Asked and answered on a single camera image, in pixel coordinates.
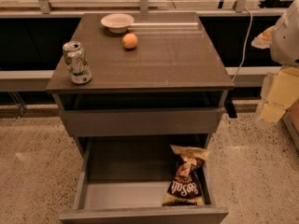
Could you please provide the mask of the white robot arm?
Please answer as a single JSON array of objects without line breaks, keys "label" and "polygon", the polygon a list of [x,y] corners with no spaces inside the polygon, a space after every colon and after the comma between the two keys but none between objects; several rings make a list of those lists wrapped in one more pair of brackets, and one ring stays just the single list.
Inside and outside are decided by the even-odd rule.
[{"label": "white robot arm", "polygon": [[261,101],[255,113],[257,127],[275,126],[299,98],[299,0],[294,0],[274,26],[253,39],[251,45],[270,49],[281,68],[263,79]]}]

